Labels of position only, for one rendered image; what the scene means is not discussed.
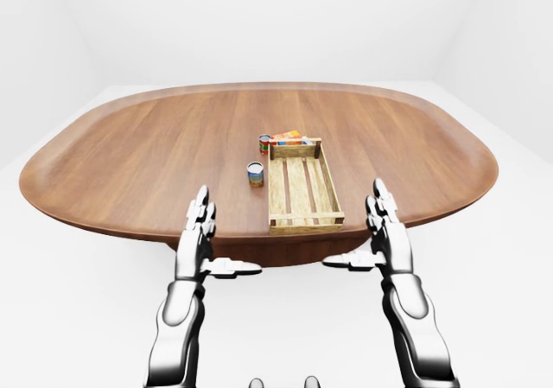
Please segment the blue and orange soup tin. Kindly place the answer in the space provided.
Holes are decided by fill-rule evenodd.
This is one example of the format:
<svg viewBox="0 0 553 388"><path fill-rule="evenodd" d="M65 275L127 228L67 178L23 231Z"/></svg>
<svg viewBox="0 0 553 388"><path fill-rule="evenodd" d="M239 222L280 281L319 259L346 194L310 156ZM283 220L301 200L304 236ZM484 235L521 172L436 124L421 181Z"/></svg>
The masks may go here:
<svg viewBox="0 0 553 388"><path fill-rule="evenodd" d="M262 187L264 184L264 165L261 162L251 162L246 169L250 185Z"/></svg>

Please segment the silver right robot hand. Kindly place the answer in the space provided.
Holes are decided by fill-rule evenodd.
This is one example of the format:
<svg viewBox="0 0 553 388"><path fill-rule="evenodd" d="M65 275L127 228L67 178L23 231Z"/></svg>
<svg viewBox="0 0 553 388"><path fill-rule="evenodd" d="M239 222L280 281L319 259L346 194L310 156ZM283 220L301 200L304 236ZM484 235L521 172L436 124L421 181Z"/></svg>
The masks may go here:
<svg viewBox="0 0 553 388"><path fill-rule="evenodd" d="M384 276L412 273L413 257L405 225L397 216L397 204L385 183L376 178L373 195L365 200L366 224L371 237L358 248L324 258L330 267L371 270L378 267Z"/></svg>

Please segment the wooden slat tray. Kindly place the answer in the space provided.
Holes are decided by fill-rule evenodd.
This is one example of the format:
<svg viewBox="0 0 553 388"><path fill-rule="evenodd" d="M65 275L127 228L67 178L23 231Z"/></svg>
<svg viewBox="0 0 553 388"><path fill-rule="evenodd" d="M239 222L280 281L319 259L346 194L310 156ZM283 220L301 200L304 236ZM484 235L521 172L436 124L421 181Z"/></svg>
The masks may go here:
<svg viewBox="0 0 553 388"><path fill-rule="evenodd" d="M269 144L267 164L271 235L338 232L343 213L319 137L312 145Z"/></svg>

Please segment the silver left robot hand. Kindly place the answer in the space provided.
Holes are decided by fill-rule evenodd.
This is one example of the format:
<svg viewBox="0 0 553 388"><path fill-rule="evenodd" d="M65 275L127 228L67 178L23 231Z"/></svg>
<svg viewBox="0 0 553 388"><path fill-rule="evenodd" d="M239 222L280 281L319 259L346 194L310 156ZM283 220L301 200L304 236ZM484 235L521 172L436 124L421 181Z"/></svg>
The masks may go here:
<svg viewBox="0 0 553 388"><path fill-rule="evenodd" d="M187 211L176 253L175 278L201 280L206 275L235 278L255 275L262 267L230 258L213 258L212 238L215 235L216 206L209 200L207 185L202 185Z"/></svg>

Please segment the orange printed food box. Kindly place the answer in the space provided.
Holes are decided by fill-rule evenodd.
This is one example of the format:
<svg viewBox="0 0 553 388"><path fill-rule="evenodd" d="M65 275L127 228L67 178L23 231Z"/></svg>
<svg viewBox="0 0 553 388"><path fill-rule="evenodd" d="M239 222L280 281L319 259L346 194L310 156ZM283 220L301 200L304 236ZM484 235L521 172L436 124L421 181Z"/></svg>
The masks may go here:
<svg viewBox="0 0 553 388"><path fill-rule="evenodd" d="M275 141L276 145L301 145L302 135L297 130L289 130L277 133L270 137Z"/></svg>

